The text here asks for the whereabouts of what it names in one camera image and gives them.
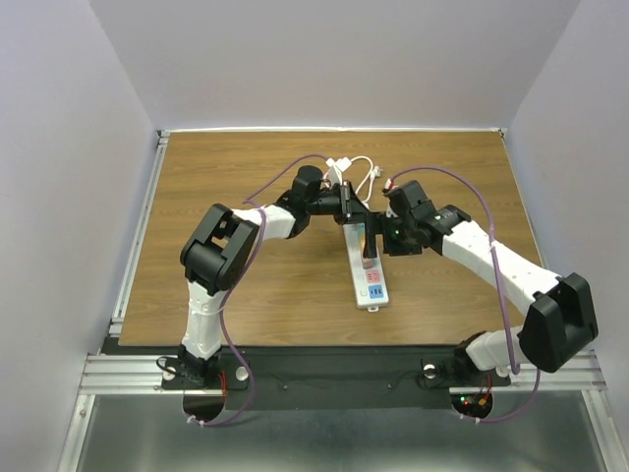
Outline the white power strip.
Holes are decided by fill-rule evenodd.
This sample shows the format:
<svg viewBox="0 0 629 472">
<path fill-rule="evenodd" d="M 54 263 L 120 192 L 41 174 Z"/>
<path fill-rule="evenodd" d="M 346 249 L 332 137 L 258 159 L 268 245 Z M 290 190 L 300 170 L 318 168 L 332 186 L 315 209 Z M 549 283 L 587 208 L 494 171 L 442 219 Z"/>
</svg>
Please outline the white power strip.
<svg viewBox="0 0 629 472">
<path fill-rule="evenodd" d="M 356 305 L 360 310 L 375 313 L 389 304 L 389 295 L 379 252 L 377 252 L 376 257 L 378 259 L 377 267 L 364 269 L 362 264 L 362 259 L 364 259 L 364 224 L 345 224 L 342 228 Z"/>
</svg>

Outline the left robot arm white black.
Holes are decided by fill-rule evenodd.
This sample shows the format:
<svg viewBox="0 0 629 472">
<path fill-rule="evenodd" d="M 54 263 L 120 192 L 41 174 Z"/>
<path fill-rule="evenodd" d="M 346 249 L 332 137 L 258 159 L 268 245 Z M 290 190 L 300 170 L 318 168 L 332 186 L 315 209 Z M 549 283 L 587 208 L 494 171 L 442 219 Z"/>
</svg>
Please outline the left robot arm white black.
<svg viewBox="0 0 629 472">
<path fill-rule="evenodd" d="M 300 167 L 291 188 L 270 206 L 240 210 L 215 204 L 209 208 L 180 255 L 189 304 L 177 357 L 182 373 L 195 386 L 210 386 L 218 378 L 221 313 L 261 243 L 298 236 L 314 215 L 329 215 L 339 225 L 364 224 L 363 254 L 376 255 L 377 213 L 361 202 L 350 182 L 326 184 L 323 172 L 315 166 Z"/>
</svg>

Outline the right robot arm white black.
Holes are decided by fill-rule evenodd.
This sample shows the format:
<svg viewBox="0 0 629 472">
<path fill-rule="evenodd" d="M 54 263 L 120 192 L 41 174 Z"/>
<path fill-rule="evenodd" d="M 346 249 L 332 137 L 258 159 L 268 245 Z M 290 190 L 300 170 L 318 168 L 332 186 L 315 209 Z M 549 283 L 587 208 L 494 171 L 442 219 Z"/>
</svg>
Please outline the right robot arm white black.
<svg viewBox="0 0 629 472">
<path fill-rule="evenodd" d="M 374 213 L 366 242 L 381 236 L 389 256 L 431 249 L 495 288 L 501 306 L 512 304 L 524 317 L 496 331 L 462 341 L 452 360 L 455 378 L 473 384 L 487 371 L 517 372 L 522 363 L 555 373 L 599 335 L 589 282 L 572 272 L 561 276 L 515 253 L 486 233 L 456 206 L 430 212 Z"/>
</svg>

